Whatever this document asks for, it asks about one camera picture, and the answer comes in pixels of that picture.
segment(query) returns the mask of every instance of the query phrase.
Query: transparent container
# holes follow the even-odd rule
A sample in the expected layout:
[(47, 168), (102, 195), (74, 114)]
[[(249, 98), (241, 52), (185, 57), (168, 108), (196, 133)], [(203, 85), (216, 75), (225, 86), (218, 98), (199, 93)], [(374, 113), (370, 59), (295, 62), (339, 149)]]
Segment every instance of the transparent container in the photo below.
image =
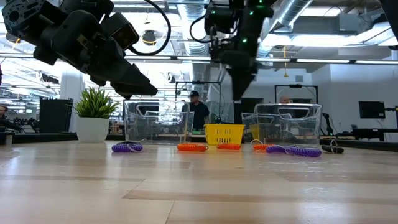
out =
[(257, 119), (252, 113), (241, 113), (243, 128), (243, 139), (245, 142), (250, 142), (253, 139), (258, 139), (258, 133), (252, 133), (250, 127), (257, 124)]
[(281, 146), (318, 147), (322, 106), (313, 104), (261, 104), (254, 109), (255, 139)]
[(126, 100), (126, 140), (143, 144), (190, 142), (193, 115), (193, 112), (189, 112), (189, 103), (183, 101)]

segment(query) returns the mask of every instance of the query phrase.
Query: monitor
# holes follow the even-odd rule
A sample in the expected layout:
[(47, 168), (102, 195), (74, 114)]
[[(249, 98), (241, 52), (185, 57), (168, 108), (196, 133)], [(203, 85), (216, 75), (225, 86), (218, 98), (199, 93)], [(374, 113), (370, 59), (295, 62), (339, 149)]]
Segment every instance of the monitor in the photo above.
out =
[(361, 119), (385, 119), (386, 109), (383, 101), (360, 101), (359, 115)]

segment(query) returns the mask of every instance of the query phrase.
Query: cable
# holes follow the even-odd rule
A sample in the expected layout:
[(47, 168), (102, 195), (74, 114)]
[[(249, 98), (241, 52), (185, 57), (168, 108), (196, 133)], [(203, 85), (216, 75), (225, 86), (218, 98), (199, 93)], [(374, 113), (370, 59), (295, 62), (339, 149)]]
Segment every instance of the cable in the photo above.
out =
[(333, 129), (336, 131), (336, 134), (338, 133), (336, 127), (335, 127), (335, 122), (333, 121), (333, 119), (331, 118), (331, 116), (329, 116), (329, 119), (331, 120), (331, 125), (333, 125)]
[(359, 14), (358, 15), (363, 21), (365, 21), (365, 22), (367, 22), (367, 23), (372, 23), (373, 21), (367, 21), (364, 17), (363, 17), (363, 15), (361, 15), (361, 14)]
[[(385, 127), (381, 124), (381, 122), (380, 122), (378, 119), (375, 119), (375, 120), (376, 120), (377, 123), (380, 124), (380, 126), (381, 126), (382, 129), (385, 129)], [(385, 134), (385, 133), (383, 133), (383, 135), (384, 135), (384, 137), (386, 138), (386, 141), (388, 141), (388, 140), (390, 139), (390, 134)]]
[(163, 49), (166, 48), (167, 44), (169, 43), (170, 36), (172, 35), (172, 25), (171, 25), (171, 23), (170, 23), (170, 21), (169, 21), (169, 18), (167, 18), (167, 16), (166, 16), (166, 14), (164, 13), (164, 11), (163, 11), (158, 5), (156, 5), (156, 4), (155, 4), (154, 2), (152, 2), (151, 0), (145, 0), (145, 2), (148, 2), (151, 6), (154, 6), (154, 7), (161, 13), (161, 15), (163, 16), (164, 20), (165, 20), (166, 23), (167, 23), (167, 36), (166, 36), (166, 39), (164, 40), (163, 45), (162, 45), (159, 49), (155, 50), (154, 52), (151, 52), (151, 53), (139, 52), (139, 51), (137, 51), (133, 46), (130, 46), (130, 47), (129, 47), (129, 50), (130, 50), (132, 53), (136, 54), (136, 55), (140, 55), (140, 56), (152, 56), (152, 55), (156, 55), (156, 54), (160, 53)]
[(329, 8), (329, 9), (324, 13), (323, 16), (325, 16), (326, 14), (328, 14), (328, 12), (331, 11), (333, 8), (338, 8), (338, 9), (340, 10), (341, 13), (344, 13), (343, 10), (342, 10), (340, 7), (338, 7), (338, 6), (332, 6), (331, 8)]
[(316, 94), (314, 94), (314, 93), (309, 89), (308, 86), (305, 86), (305, 88), (306, 88), (313, 96), (317, 97)]
[(204, 18), (205, 18), (205, 15), (199, 17), (198, 19), (195, 19), (195, 20), (191, 23), (191, 26), (189, 27), (189, 34), (191, 35), (191, 38), (192, 38), (194, 41), (199, 42), (199, 43), (201, 43), (201, 44), (208, 44), (208, 43), (211, 43), (211, 38), (210, 38), (210, 40), (203, 40), (203, 39), (202, 39), (202, 40), (199, 40), (199, 39), (196, 39), (196, 38), (193, 36), (193, 34), (192, 34), (192, 27), (193, 27), (193, 25), (195, 25), (197, 22), (201, 21), (201, 20), (204, 19)]

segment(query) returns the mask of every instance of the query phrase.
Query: ceiling light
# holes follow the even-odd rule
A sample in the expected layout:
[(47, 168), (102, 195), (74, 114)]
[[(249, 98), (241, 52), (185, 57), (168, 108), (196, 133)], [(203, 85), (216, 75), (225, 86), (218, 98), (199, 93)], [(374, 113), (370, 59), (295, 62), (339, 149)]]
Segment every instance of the ceiling light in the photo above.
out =
[(15, 94), (29, 95), (30, 91), (25, 88), (9, 88), (9, 90)]
[(167, 75), (167, 81), (169, 81), (169, 83), (175, 83), (175, 78), (173, 75), (168, 74)]
[(0, 57), (6, 57), (6, 58), (33, 58), (33, 54), (0, 53)]
[(267, 46), (276, 46), (276, 45), (292, 45), (292, 40), (287, 35), (276, 35), (276, 34), (268, 34), (266, 38), (261, 42), (263, 47)]
[(300, 63), (348, 63), (349, 60), (297, 59)]
[(258, 62), (290, 62), (289, 58), (258, 58)]
[(299, 47), (343, 47), (354, 44), (352, 38), (342, 35), (297, 35), (291, 45)]
[(16, 110), (25, 109), (25, 106), (8, 106), (8, 109), (16, 109)]
[(142, 35), (142, 41), (147, 46), (155, 46), (157, 43), (155, 31), (154, 30), (145, 30), (144, 35)]
[(186, 56), (186, 57), (177, 57), (177, 60), (196, 60), (196, 61), (210, 61), (210, 57), (191, 57), (191, 56)]
[(357, 60), (355, 64), (363, 65), (398, 65), (398, 61), (393, 60)]
[(345, 7), (306, 7), (300, 16), (335, 17), (344, 9)]
[(169, 56), (138, 56), (138, 55), (127, 55), (124, 57), (126, 60), (170, 60)]

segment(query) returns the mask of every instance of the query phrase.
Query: black coiled cord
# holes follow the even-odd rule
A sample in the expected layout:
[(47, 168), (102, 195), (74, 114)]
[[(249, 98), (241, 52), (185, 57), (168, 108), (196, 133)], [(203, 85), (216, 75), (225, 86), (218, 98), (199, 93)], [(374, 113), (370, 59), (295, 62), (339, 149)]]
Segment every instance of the black coiled cord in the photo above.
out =
[(140, 56), (152, 56), (152, 55), (156, 55), (156, 54), (160, 53), (163, 49), (166, 48), (166, 46), (167, 46), (167, 44), (168, 44), (168, 42), (169, 42), (169, 40), (170, 40), (170, 36), (172, 35), (172, 25), (170, 24), (169, 18), (167, 18), (166, 13), (164, 13), (164, 11), (163, 11), (158, 5), (156, 5), (156, 4), (155, 4), (154, 2), (152, 2), (151, 0), (145, 0), (145, 2), (148, 2), (151, 6), (154, 6), (154, 7), (161, 13), (161, 15), (163, 16), (164, 20), (166, 21), (166, 23), (167, 23), (167, 35), (166, 35), (166, 39), (165, 39), (163, 45), (162, 45), (159, 49), (155, 50), (154, 52), (150, 52), (150, 53), (139, 52), (139, 51), (137, 51), (133, 46), (130, 46), (130, 47), (129, 47), (129, 50), (130, 50), (132, 53), (136, 54), (136, 55), (140, 55)]
[(196, 38), (193, 36), (193, 34), (192, 34), (192, 27), (193, 27), (193, 25), (195, 25), (197, 22), (201, 21), (201, 20), (204, 19), (204, 18), (205, 18), (205, 15), (199, 17), (198, 19), (195, 19), (195, 20), (191, 23), (191, 26), (189, 27), (189, 34), (191, 35), (191, 38), (192, 38), (194, 41), (199, 42), (199, 43), (201, 43), (201, 44), (208, 44), (208, 43), (211, 43), (211, 39), (210, 39), (210, 40), (203, 40), (203, 39), (202, 39), (202, 40), (199, 40), (199, 39), (196, 39)]

